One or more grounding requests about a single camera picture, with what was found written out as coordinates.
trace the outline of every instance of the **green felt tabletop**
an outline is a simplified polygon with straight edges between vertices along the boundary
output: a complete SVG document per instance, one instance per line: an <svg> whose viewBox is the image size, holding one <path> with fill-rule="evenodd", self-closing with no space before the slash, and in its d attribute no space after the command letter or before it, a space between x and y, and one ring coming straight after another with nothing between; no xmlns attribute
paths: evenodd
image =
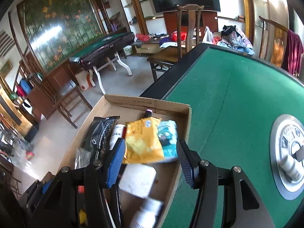
<svg viewBox="0 0 304 228"><path fill-rule="evenodd" d="M283 227L304 193L292 201L279 194L271 171L269 138L272 123L281 114L304 123L304 88L261 63L209 48L166 100L192 108L189 148L217 167L240 166L276 228ZM188 227L197 193L181 176L163 227ZM221 226L222 201L219 187L214 227Z"/></svg>
<svg viewBox="0 0 304 228"><path fill-rule="evenodd" d="M70 57L73 57L73 58L84 57L87 54L95 51L96 49L98 49L100 47L102 47L103 45L106 45L107 43L111 42L112 40L114 40L116 38L119 38L119 37L121 37L125 34L126 33L118 33L118 34L114 34L112 36L105 35L104 37L98 39L94 43L84 46L80 51L76 52L75 54L73 54Z"/></svg>

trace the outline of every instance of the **white bottle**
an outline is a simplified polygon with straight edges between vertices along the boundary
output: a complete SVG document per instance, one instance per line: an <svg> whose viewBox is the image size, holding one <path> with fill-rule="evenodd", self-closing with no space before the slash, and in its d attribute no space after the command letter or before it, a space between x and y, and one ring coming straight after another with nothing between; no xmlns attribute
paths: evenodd
<svg viewBox="0 0 304 228"><path fill-rule="evenodd" d="M285 155L282 158L280 166L286 172L286 174L295 182L299 181L304 176L304 168L302 164L289 154Z"/></svg>
<svg viewBox="0 0 304 228"><path fill-rule="evenodd" d="M113 149L115 146L115 143L118 138L121 138L123 136L123 131L124 131L125 125L123 124L117 124L112 132L111 138L110 138L110 150Z"/></svg>
<svg viewBox="0 0 304 228"><path fill-rule="evenodd" d="M134 215L130 228L153 228L163 202L147 197Z"/></svg>

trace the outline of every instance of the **screw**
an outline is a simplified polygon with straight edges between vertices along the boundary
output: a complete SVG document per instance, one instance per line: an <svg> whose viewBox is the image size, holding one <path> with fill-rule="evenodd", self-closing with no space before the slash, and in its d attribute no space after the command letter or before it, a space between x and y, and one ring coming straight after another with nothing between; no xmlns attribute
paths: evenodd
<svg viewBox="0 0 304 228"><path fill-rule="evenodd" d="M61 172L63 172L63 173L66 173L68 171L69 171L69 167L67 167L67 166L64 166L61 168Z"/></svg>
<svg viewBox="0 0 304 228"><path fill-rule="evenodd" d="M102 162L101 162L100 160L95 160L95 161L93 162L93 164L94 164L95 166L101 166Z"/></svg>
<svg viewBox="0 0 304 228"><path fill-rule="evenodd" d="M209 165L209 162L207 160L201 160L201 165L202 166L208 166Z"/></svg>
<svg viewBox="0 0 304 228"><path fill-rule="evenodd" d="M239 173L239 172L241 172L241 167L239 167L239 166L235 166L235 167L233 167L233 170L235 171L235 172L237 172L237 173Z"/></svg>

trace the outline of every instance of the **blue packet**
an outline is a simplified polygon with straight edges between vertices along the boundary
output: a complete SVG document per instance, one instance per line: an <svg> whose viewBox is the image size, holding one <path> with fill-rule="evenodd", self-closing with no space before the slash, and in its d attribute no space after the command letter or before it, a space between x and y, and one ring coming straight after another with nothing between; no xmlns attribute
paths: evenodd
<svg viewBox="0 0 304 228"><path fill-rule="evenodd" d="M177 160L177 130L175 121L161 121L157 127L157 136L162 145L165 159L161 162Z"/></svg>

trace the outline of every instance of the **blue gripper pad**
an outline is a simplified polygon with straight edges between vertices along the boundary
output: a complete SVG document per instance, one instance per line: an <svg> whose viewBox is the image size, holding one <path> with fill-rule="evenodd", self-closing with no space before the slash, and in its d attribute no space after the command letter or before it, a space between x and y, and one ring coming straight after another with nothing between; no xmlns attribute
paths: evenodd
<svg viewBox="0 0 304 228"><path fill-rule="evenodd" d="M176 143L176 152L183 170L186 182L191 186L195 187L195 179L198 177L199 167L195 161L190 149L183 139L178 139Z"/></svg>
<svg viewBox="0 0 304 228"><path fill-rule="evenodd" d="M111 188L116 182L121 163L126 151L126 143L123 138L118 138L115 146L110 151L110 155L104 165L104 171L107 174L105 184L107 188Z"/></svg>

